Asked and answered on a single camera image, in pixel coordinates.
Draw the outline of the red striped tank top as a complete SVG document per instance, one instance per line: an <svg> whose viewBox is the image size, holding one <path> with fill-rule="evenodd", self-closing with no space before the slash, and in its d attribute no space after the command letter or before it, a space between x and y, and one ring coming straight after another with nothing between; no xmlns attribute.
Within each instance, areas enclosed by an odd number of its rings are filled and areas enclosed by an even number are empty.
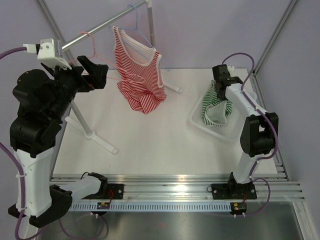
<svg viewBox="0 0 320 240"><path fill-rule="evenodd" d="M113 26L114 56L121 81L117 87L134 111L149 114L164 100L164 82L160 68L162 55L154 48L130 37Z"/></svg>

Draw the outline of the pink wire hanger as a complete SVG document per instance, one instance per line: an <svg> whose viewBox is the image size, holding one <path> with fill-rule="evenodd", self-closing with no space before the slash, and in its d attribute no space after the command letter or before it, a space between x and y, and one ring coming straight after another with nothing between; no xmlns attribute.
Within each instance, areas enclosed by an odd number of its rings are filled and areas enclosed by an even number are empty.
<svg viewBox="0 0 320 240"><path fill-rule="evenodd" d="M138 83L144 83L144 79L140 76L140 75L136 75L136 74L131 74L129 73L127 70L125 70L124 68L118 66L117 64L115 63L112 63L102 57L100 57L97 53L97 50L96 50L96 42L95 42L95 37L89 33L89 32L86 32L86 31L82 31L79 33L80 34L84 34L86 37L91 37L92 39L92 47L93 47L93 55L92 56L89 56L88 59L92 59L92 58L97 58L107 64L110 64L112 65L113 67L115 67L117 70L121 70L123 71L127 76L130 76L132 78L132 80L127 80L127 79L124 79L123 77L122 78L114 78L114 77L110 77L110 79L113 79L113 80L117 80L117 81L125 81L125 82L131 82L131 83L134 83L134 82L138 82Z"/></svg>

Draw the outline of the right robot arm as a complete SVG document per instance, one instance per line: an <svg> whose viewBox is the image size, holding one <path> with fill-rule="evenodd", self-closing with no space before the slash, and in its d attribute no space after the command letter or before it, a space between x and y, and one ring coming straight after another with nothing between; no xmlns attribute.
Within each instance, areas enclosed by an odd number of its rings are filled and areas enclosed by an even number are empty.
<svg viewBox="0 0 320 240"><path fill-rule="evenodd" d="M211 185L212 197L214 200L255 200L253 173L261 160L272 158L277 151L279 117L259 106L244 88L244 82L231 76L226 64L214 66L212 72L218 98L231 101L244 117L240 161L227 183Z"/></svg>

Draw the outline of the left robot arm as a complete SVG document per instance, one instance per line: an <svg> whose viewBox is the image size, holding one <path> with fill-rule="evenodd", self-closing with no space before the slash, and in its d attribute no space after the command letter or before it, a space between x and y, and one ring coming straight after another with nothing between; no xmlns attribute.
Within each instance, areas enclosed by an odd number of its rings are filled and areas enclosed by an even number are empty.
<svg viewBox="0 0 320 240"><path fill-rule="evenodd" d="M26 71L12 91L19 109L10 126L10 145L22 169L22 186L8 212L16 218L28 217L37 228L62 218L73 202L108 194L108 179L95 172L65 186L49 183L56 136L69 105L77 93L100 90L107 83L106 64L95 64L84 55L77 59L79 66Z"/></svg>

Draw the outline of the blue wire hanger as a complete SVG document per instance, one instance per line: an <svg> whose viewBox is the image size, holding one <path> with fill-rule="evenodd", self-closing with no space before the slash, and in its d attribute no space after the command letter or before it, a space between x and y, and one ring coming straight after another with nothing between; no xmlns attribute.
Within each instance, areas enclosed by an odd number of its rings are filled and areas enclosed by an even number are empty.
<svg viewBox="0 0 320 240"><path fill-rule="evenodd" d="M139 12L137 7L134 4L128 4L127 7L131 7L134 9L135 13L136 13L136 17L135 17L135 27L134 28L119 28L120 30L126 30L126 31L137 31L139 33L139 35L141 37L143 37L145 39L145 41L148 43L149 47L148 48L155 48L155 45L153 43L151 43L150 40L147 39L147 37L140 31L139 28ZM143 59L148 60L149 58L147 57L147 55L145 53L142 52L142 50L139 50L135 45L132 45L131 43L129 43L127 40L124 41L127 45L131 46L133 48L133 50ZM167 72L169 72L171 70L170 65L168 64L168 62L165 59L162 59L161 61L163 61L167 67L163 67L161 66L160 68L162 70L165 70Z"/></svg>

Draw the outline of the green striped tank top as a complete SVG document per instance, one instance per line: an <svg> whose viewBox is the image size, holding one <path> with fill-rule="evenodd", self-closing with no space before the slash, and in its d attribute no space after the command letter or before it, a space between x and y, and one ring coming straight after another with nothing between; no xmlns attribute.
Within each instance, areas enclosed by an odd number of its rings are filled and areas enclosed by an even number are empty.
<svg viewBox="0 0 320 240"><path fill-rule="evenodd" d="M213 79L201 102L201 119L207 126L222 127L227 124L228 117L233 114L233 104L229 100L221 100L215 90Z"/></svg>

